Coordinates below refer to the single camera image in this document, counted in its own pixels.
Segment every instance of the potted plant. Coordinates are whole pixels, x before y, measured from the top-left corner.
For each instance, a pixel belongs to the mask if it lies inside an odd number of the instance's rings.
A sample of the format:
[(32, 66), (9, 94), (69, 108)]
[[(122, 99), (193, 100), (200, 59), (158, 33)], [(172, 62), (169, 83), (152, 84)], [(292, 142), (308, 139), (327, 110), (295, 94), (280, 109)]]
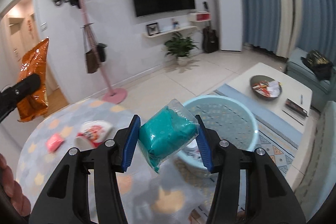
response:
[(172, 39), (165, 43), (167, 47), (166, 55), (174, 55), (177, 57), (177, 63), (180, 66), (186, 66), (190, 51), (193, 48), (197, 48), (194, 44), (194, 40), (191, 37), (183, 37), (179, 32), (173, 34)]

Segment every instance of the basket rim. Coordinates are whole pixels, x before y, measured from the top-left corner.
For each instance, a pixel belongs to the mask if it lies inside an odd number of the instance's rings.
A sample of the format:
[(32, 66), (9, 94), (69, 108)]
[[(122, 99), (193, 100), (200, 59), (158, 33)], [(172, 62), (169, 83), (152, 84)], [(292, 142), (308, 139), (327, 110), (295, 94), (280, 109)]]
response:
[[(234, 103), (238, 104), (240, 107), (242, 107), (246, 111), (248, 116), (251, 118), (252, 125), (253, 125), (253, 128), (254, 128), (253, 138), (252, 138), (252, 141), (251, 141), (249, 147), (247, 148), (247, 151), (254, 151), (254, 148), (257, 145), (258, 140), (259, 140), (259, 133), (258, 133), (259, 130), (258, 130), (257, 120), (254, 117), (253, 113), (245, 105), (243, 105), (241, 102), (239, 102), (235, 99), (232, 99), (230, 97), (221, 96), (221, 95), (201, 95), (201, 96), (197, 96), (197, 97), (194, 97), (194, 98), (184, 102), (183, 106), (187, 107), (189, 104), (191, 104), (191, 103), (193, 103), (197, 100), (204, 99), (204, 98), (218, 98), (218, 99), (221, 99), (221, 100), (231, 101), (231, 102), (234, 102)], [(199, 161), (194, 160), (193, 158), (187, 156), (187, 154), (184, 153), (182, 150), (180, 150), (176, 155), (179, 157), (179, 159), (181, 159), (186, 164), (189, 164), (192, 167), (196, 167), (196, 168), (199, 168), (201, 170), (207, 171), (207, 168), (203, 165), (202, 162), (199, 162)]]

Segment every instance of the guitar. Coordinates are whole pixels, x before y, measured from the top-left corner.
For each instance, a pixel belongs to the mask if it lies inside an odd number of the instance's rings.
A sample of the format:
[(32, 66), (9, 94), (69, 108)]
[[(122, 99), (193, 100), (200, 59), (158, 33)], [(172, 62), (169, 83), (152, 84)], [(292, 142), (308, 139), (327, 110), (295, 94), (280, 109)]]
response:
[[(208, 3), (203, 2), (204, 9), (209, 12)], [(216, 30), (211, 29), (211, 21), (209, 21), (209, 26), (203, 29), (203, 42), (202, 49), (206, 53), (215, 52), (219, 49), (219, 40), (216, 35)]]

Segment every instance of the bowl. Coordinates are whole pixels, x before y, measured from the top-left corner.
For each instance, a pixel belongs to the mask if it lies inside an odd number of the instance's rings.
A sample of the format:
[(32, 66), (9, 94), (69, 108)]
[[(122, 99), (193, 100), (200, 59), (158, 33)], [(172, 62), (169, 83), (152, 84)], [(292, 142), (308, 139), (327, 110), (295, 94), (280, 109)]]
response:
[[(215, 130), (238, 149), (254, 151), (259, 140), (258, 124), (252, 112), (242, 103), (225, 96), (204, 95), (183, 104), (192, 115), (199, 114), (206, 128)], [(186, 167), (198, 177), (211, 174), (201, 160), (190, 156), (186, 149), (177, 153)]]
[(280, 97), (280, 95), (281, 95), (281, 93), (282, 93), (282, 88), (281, 88), (281, 85), (280, 85), (280, 84), (279, 84), (279, 87), (280, 87), (280, 93), (279, 93), (279, 95), (278, 95), (277, 97), (267, 97), (267, 96), (265, 96), (265, 95), (263, 95), (263, 94), (257, 92), (256, 90), (254, 90), (253, 86), (254, 86), (256, 83), (260, 83), (260, 82), (262, 82), (262, 81), (272, 82), (272, 81), (274, 81), (274, 79), (271, 78), (271, 77), (265, 76), (265, 75), (255, 75), (255, 76), (251, 77), (251, 79), (250, 79), (250, 87), (251, 87), (253, 93), (254, 93), (257, 97), (259, 97), (260, 99), (263, 99), (263, 100), (265, 100), (265, 101), (273, 101), (273, 100), (275, 100), (276, 98), (279, 98), (279, 97)]

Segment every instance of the light blue plastic basket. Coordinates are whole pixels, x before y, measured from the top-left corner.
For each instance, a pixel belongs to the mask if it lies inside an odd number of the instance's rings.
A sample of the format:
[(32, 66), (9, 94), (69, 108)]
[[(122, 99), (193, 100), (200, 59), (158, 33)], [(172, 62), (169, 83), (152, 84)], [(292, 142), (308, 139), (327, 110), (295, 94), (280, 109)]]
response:
[[(242, 103), (229, 97), (204, 95), (183, 104), (191, 114), (200, 115), (206, 128), (215, 130), (221, 139), (238, 149), (253, 151), (259, 140), (258, 124), (252, 112)], [(208, 176), (202, 162), (188, 156), (184, 150), (177, 156), (197, 176)]]

